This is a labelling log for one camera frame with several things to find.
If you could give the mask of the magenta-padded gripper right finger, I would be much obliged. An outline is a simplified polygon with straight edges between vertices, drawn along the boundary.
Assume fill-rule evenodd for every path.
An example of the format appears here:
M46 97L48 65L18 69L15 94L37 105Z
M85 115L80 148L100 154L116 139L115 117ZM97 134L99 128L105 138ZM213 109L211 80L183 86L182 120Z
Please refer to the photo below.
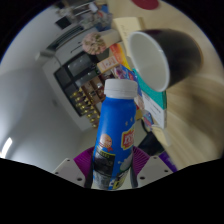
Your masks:
M133 188L146 186L177 171L166 151L150 156L138 147L133 148L130 181Z

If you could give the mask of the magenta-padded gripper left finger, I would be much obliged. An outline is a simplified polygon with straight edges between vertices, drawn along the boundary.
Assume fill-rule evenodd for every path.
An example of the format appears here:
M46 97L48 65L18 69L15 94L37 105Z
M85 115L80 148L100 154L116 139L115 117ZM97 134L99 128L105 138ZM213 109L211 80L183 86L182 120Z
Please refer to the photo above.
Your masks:
M91 147L75 158L66 158L53 173L78 186L90 189L93 183L93 150Z

